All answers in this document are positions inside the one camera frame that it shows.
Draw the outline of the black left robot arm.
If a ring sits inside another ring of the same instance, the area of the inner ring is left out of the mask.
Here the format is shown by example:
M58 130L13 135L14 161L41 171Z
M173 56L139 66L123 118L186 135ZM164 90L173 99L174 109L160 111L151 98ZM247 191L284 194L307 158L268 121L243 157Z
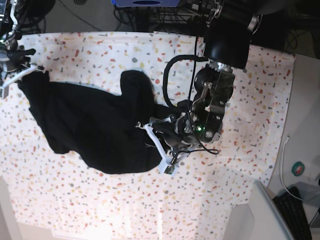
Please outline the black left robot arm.
M167 123L157 120L151 126L163 134L173 161L220 137L225 108L234 91L233 69L246 67L252 36L261 17L256 0L216 0L207 21L203 56L178 55L167 63L163 97L171 109L182 115ZM190 89L196 91L194 99L175 106L168 95L169 73L175 63L186 60L207 64L192 74Z

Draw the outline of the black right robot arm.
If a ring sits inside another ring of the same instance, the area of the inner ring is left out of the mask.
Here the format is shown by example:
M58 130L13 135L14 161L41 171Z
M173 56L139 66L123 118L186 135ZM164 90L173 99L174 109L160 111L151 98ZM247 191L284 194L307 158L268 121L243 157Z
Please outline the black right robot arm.
M36 50L19 46L21 28L32 5L31 0L0 1L0 72L9 74L17 71Z

